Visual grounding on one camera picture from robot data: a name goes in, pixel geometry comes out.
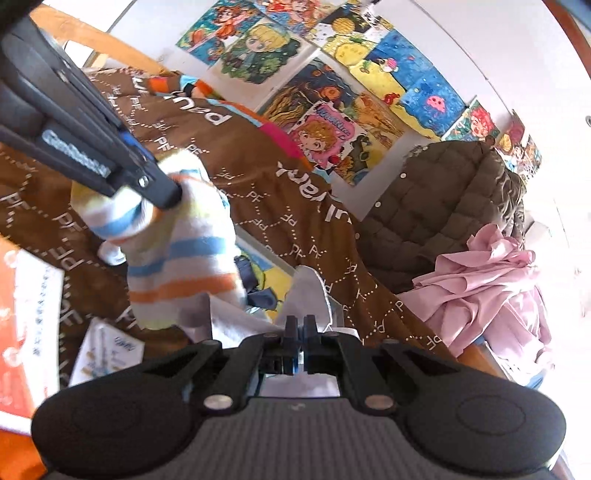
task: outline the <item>wooden chair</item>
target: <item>wooden chair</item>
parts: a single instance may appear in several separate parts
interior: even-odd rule
[[[153,75],[168,72],[157,61],[130,47],[127,43],[48,5],[40,5],[33,10],[31,18],[40,28],[51,34],[60,45],[64,46],[72,40],[97,52],[98,55],[95,56],[92,67],[100,68],[104,66],[107,58],[112,58]]]

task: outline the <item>white paper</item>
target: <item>white paper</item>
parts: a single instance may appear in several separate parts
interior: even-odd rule
[[[70,377],[70,386],[118,372],[141,363],[144,342],[94,318]]]

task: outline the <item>olive puffer jacket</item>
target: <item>olive puffer jacket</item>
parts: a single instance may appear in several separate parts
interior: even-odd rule
[[[411,290],[440,254],[467,249],[483,225],[496,223],[522,242],[525,186],[483,142],[419,148],[356,225],[368,270],[394,293]]]

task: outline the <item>brown fabric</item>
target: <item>brown fabric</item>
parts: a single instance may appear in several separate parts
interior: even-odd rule
[[[96,256],[100,240],[69,205],[70,180],[0,144],[0,234],[65,270],[60,318],[60,382],[67,385],[90,320],[98,316],[146,342],[144,358],[188,345],[177,328],[151,332],[127,310],[125,267]]]
[[[414,277],[433,271],[438,255],[466,250],[483,225],[496,223],[505,235],[518,236],[523,217],[515,213],[524,191],[519,176],[484,143],[431,144],[409,157],[357,224],[359,254],[392,292],[411,290]]]
[[[198,154],[227,194],[234,222],[291,265],[315,268],[327,291],[343,304],[347,326],[357,328],[366,345],[390,336],[451,358],[443,343],[436,343],[439,338],[401,302],[397,306],[398,299],[367,272],[349,215],[330,197],[330,186],[242,117],[240,107],[156,97],[122,71],[92,79],[112,96],[119,114],[152,152],[186,148]],[[208,113],[229,118],[217,124]]]

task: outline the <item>pink fabric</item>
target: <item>pink fabric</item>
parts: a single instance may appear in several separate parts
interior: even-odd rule
[[[439,255],[435,272],[415,278],[415,288],[399,297],[453,355],[484,333],[498,356],[527,369],[551,340],[535,253],[520,251],[493,223],[466,245],[466,252]]]

